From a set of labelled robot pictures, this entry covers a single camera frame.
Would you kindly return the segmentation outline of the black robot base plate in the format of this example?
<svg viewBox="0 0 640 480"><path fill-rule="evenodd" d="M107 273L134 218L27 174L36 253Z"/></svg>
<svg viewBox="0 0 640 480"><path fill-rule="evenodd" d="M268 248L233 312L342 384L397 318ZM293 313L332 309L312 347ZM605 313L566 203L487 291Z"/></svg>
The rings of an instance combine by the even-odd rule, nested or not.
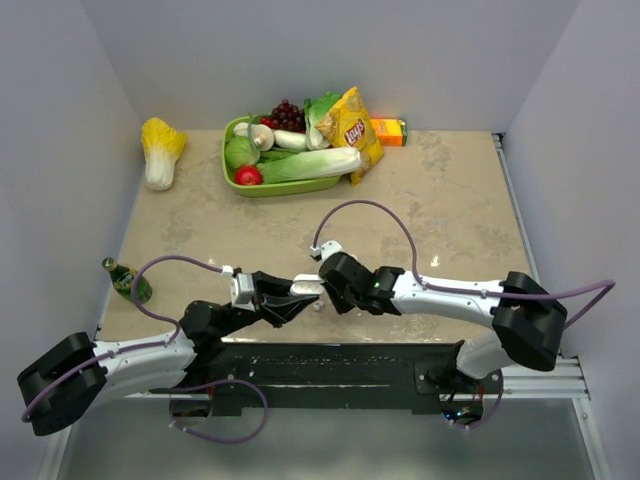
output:
<svg viewBox="0 0 640 480"><path fill-rule="evenodd" d="M197 358L175 393L213 391L216 416L266 401L272 409L407 410L438 415L499 391L499 372L465 380L456 344L229 343Z"/></svg>

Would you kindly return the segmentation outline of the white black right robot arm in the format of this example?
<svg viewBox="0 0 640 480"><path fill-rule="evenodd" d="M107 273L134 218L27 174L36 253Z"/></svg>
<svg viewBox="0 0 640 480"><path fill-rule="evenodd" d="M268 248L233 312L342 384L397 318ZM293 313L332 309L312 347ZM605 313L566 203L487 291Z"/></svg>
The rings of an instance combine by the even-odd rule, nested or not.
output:
<svg viewBox="0 0 640 480"><path fill-rule="evenodd" d="M567 310L533 278L511 271L504 280L465 282L415 277L399 267L368 270L354 256L325 254L319 269L335 310L357 308L372 315L429 314L489 330L455 349L445 369L448 386L469 392L488 374L517 364L555 368Z"/></svg>

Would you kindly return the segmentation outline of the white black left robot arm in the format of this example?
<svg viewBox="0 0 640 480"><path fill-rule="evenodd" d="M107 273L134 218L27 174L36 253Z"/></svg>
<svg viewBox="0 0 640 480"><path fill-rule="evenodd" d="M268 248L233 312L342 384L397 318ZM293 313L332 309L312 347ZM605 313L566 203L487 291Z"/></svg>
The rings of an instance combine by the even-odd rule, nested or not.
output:
<svg viewBox="0 0 640 480"><path fill-rule="evenodd" d="M71 334L18 375L22 420L36 435L47 436L89 409L130 394L179 387L196 392L206 383L205 365L224 349L225 337L259 321L281 328L323 292L316 275L285 280L235 272L228 303L193 301L168 333L118 342Z"/></svg>

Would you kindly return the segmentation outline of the white earbud charging case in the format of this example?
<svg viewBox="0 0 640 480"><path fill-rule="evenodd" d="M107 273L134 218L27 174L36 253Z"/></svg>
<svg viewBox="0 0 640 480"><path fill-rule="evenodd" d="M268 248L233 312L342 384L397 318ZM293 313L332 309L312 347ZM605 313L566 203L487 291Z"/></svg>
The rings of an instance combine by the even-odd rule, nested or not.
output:
<svg viewBox="0 0 640 480"><path fill-rule="evenodd" d="M324 282L316 274L299 274L292 280L290 293L292 295L320 296L325 292Z"/></svg>

